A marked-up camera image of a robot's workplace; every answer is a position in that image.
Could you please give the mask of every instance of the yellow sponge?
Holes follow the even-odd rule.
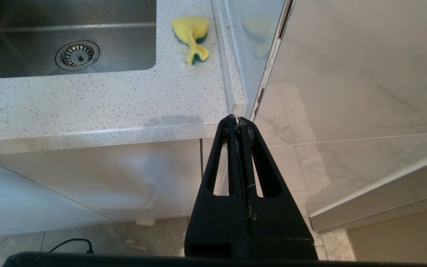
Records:
[[[205,61],[210,52],[199,44],[205,41],[209,29],[206,17],[178,17],[172,20],[172,28],[177,38],[190,47],[187,62],[195,64],[195,60]]]

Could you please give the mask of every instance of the cable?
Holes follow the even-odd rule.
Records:
[[[85,241],[85,242],[87,242],[87,243],[88,243],[88,250],[87,250],[87,252],[85,252],[85,253],[87,253],[87,254],[93,254],[93,253],[95,253],[95,252],[92,250],[92,243],[90,242],[90,240],[88,240],[88,239],[86,239],[86,238],[72,238],[72,239],[66,240],[66,241],[64,241],[64,242],[62,242],[62,243],[60,243],[60,244],[56,245],[52,250],[49,250],[49,253],[50,253],[50,252],[53,252],[54,250],[58,249],[59,247],[61,247],[61,246],[65,245],[65,244],[67,244],[68,242],[72,242],[72,241]]]

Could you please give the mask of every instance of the stainless steel sink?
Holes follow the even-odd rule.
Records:
[[[155,63],[156,0],[0,0],[0,78]]]

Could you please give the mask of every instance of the glossy cabinet door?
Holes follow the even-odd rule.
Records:
[[[0,235],[112,220],[0,166]]]
[[[0,155],[0,165],[114,221],[190,216],[198,139]]]

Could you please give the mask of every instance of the gray floor tile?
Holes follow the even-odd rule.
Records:
[[[183,256],[183,240],[188,220],[170,218],[155,220],[151,225],[136,222],[47,231],[42,251],[49,251],[70,238],[87,238],[95,254]],[[57,252],[85,253],[88,245],[75,241],[61,246]]]
[[[5,235],[0,237],[0,266],[10,255],[25,251],[40,251],[44,232]]]

